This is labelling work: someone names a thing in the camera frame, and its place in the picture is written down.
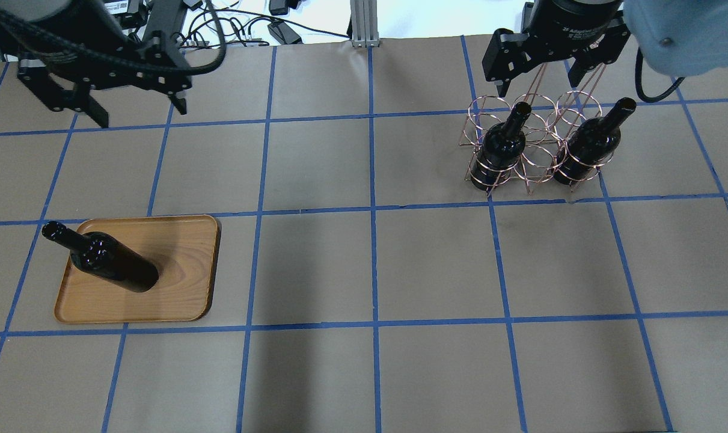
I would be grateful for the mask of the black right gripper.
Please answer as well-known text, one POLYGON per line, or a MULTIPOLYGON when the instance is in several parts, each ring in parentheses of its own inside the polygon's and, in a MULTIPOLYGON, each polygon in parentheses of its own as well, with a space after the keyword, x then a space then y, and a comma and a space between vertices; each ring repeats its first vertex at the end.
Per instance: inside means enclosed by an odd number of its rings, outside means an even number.
POLYGON ((499 28, 483 55, 484 78, 495 83, 500 98, 515 77, 570 58, 567 79, 577 88, 589 72, 615 63, 631 36, 621 1, 534 2, 529 32, 499 28))

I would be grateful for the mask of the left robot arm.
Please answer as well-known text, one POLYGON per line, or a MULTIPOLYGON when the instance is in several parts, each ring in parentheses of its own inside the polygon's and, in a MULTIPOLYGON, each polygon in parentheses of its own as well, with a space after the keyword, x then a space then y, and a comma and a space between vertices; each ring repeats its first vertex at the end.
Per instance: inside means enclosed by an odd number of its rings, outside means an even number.
POLYGON ((188 67, 176 39, 187 10, 183 1, 150 2, 137 36, 124 33, 103 1, 0 1, 0 33, 16 49, 17 78, 48 110, 80 112, 106 128, 110 115, 93 90, 157 91, 187 113, 191 77, 148 70, 188 67))

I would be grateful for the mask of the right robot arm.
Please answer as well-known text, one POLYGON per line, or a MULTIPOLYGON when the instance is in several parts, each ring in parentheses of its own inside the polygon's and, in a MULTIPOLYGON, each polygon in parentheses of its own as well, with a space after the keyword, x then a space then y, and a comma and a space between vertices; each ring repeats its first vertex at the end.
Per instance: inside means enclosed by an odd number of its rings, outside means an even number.
POLYGON ((614 63, 637 41, 635 90, 659 102, 684 79, 728 67, 728 1, 534 1, 521 32, 499 28, 482 59, 486 81, 504 97, 510 82, 545 63, 573 59, 571 86, 614 63))

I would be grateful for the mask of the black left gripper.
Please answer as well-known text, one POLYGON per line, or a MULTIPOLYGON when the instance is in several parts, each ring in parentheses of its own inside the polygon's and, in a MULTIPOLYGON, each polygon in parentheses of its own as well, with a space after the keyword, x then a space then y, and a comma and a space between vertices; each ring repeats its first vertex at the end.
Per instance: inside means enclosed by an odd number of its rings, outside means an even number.
POLYGON ((169 98, 188 114, 193 68, 177 36, 188 4, 152 1, 142 36, 124 33, 103 1, 42 1, 16 4, 17 77, 48 110, 82 113, 100 128, 110 115, 93 90, 135 86, 169 98))

